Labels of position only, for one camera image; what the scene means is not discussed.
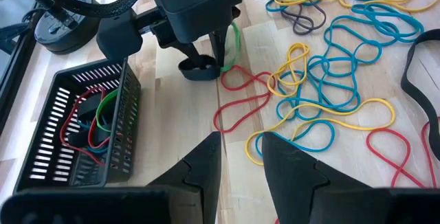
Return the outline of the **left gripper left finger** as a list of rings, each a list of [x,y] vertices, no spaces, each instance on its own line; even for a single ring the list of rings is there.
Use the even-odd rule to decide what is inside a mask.
[[[221,134],[212,132],[147,187],[159,195],[150,202],[149,223],[214,223],[221,182]]]

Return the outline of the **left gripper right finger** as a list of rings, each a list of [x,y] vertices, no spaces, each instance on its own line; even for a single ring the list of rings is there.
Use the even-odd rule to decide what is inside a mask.
[[[265,177],[281,223],[386,223],[386,191],[350,177],[274,133],[262,141]]]

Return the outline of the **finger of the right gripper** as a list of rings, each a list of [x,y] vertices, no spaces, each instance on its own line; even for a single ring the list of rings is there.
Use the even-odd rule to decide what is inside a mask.
[[[180,52],[185,54],[188,59],[192,61],[201,60],[201,55],[199,54],[193,43],[180,43],[179,41],[175,41],[172,44],[172,47],[178,49]]]
[[[223,27],[209,33],[210,43],[216,63],[211,67],[211,76],[220,76],[221,68],[224,66],[225,43],[227,28]]]

